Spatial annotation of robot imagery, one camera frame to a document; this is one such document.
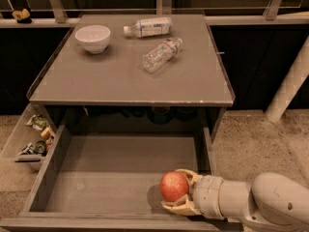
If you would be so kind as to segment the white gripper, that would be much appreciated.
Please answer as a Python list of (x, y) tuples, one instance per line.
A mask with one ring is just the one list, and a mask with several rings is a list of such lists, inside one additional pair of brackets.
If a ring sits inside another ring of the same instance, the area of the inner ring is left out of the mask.
[(174, 202), (162, 201), (162, 208), (178, 216), (202, 215), (210, 219), (223, 219), (219, 206), (219, 191), (223, 183), (221, 177), (202, 177), (188, 169), (177, 169), (177, 194), (184, 194)]

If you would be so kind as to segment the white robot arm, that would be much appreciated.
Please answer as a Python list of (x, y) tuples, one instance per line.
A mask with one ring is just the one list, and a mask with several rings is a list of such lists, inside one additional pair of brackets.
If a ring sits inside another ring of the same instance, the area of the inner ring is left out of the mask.
[(177, 169), (159, 188), (162, 207), (175, 215), (232, 218), (256, 232), (309, 232), (309, 189), (280, 174), (248, 183)]

